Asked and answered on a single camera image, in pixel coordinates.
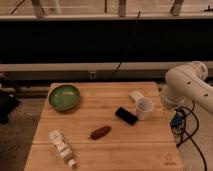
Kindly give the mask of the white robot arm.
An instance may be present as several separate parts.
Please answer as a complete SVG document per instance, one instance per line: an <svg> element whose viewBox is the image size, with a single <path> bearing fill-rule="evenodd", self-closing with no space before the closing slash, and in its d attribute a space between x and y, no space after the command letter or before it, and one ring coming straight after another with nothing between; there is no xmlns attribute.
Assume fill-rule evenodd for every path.
<svg viewBox="0 0 213 171"><path fill-rule="evenodd" d="M213 115L213 87L205 82L207 77L208 68L200 61L171 68L165 74L166 85L160 92L162 104L173 109L188 98Z"/></svg>

